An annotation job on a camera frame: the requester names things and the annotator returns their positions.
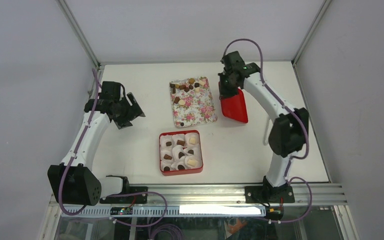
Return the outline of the red box lid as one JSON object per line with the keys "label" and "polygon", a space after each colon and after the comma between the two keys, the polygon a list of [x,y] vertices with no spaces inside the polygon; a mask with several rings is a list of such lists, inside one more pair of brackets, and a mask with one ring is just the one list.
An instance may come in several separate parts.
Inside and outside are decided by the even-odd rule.
{"label": "red box lid", "polygon": [[228,91],[218,83],[221,112],[224,117],[247,124],[249,122],[245,96],[240,88],[236,88],[235,95],[228,95]]}

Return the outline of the red square chocolate box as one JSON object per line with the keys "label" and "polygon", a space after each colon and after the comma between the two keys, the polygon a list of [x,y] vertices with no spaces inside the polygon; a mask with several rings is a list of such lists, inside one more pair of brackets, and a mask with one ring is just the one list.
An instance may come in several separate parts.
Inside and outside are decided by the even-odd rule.
{"label": "red square chocolate box", "polygon": [[163,132],[158,138],[159,168],[163,176],[201,173],[204,169],[197,130]]}

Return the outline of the silver metal tweezers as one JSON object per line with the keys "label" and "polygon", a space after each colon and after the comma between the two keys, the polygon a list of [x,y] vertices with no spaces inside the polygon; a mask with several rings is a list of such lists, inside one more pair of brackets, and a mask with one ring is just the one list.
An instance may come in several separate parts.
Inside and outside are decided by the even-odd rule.
{"label": "silver metal tweezers", "polygon": [[269,145],[270,125],[271,125],[271,119],[268,116],[266,118],[266,123],[264,127],[264,132],[263,132],[263,139],[262,139],[262,143],[264,146]]}

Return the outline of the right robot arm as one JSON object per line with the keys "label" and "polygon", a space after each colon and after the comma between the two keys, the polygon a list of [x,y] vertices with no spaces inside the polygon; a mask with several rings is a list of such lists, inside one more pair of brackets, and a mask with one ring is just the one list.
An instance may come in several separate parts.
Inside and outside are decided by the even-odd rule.
{"label": "right robot arm", "polygon": [[220,61],[223,71],[218,74],[219,99],[224,117],[241,123],[248,122],[243,92],[249,93],[265,110],[272,128],[268,144],[273,152],[267,174],[263,177],[261,195],[276,202],[289,186],[287,179],[293,159],[309,147],[309,112],[295,108],[274,91],[264,79],[262,68],[245,63],[238,51],[224,54]]}

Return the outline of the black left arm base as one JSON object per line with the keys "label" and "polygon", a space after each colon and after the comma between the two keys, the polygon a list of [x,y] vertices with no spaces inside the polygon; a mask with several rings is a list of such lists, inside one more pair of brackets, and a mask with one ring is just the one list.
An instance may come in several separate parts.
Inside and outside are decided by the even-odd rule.
{"label": "black left arm base", "polygon": [[110,195],[99,200],[100,204],[146,204],[148,202],[147,186],[130,186],[128,190],[116,193],[117,196]]}

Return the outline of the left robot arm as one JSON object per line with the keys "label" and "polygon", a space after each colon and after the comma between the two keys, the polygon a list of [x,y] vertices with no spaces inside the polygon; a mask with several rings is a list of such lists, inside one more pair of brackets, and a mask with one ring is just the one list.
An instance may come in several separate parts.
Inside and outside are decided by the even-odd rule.
{"label": "left robot arm", "polygon": [[128,179],[108,175],[97,178],[92,172],[99,143],[110,124],[119,130],[131,127],[132,121],[145,113],[134,95],[119,82],[104,81],[97,97],[84,106],[83,122],[75,141],[61,160],[51,165],[47,176],[59,204],[94,206],[111,196],[125,203],[131,196]]}

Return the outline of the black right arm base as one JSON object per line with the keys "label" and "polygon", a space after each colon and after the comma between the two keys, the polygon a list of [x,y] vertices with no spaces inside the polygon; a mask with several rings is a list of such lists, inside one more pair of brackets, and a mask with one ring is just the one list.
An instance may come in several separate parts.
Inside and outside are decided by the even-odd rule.
{"label": "black right arm base", "polygon": [[245,202],[247,204],[291,204],[295,202],[295,195],[291,185],[285,183],[273,187],[267,181],[260,185],[244,187]]}

